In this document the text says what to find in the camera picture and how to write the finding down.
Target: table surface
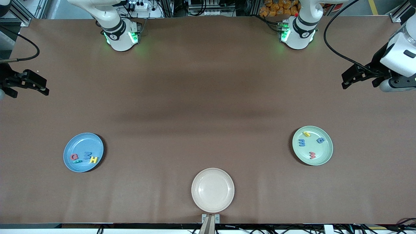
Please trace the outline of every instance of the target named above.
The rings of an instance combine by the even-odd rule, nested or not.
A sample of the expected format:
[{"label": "table surface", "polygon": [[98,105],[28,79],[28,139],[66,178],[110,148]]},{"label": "table surface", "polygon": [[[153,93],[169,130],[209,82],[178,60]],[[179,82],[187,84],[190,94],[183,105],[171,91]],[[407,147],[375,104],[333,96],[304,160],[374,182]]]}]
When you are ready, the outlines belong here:
[{"label": "table surface", "polygon": [[[33,20],[40,56],[11,64],[45,77],[48,97],[19,89],[0,103],[2,223],[200,222],[191,183],[203,169],[235,184],[225,223],[396,223],[416,216],[416,92],[370,81],[342,90],[351,63],[319,24],[304,50],[248,17],[148,20],[139,45],[116,52],[93,20]],[[367,63],[399,25],[340,17],[338,51]],[[18,39],[12,57],[34,53]],[[334,154],[300,163],[294,132],[323,128]],[[87,173],[62,161],[82,132],[105,141]]]}]

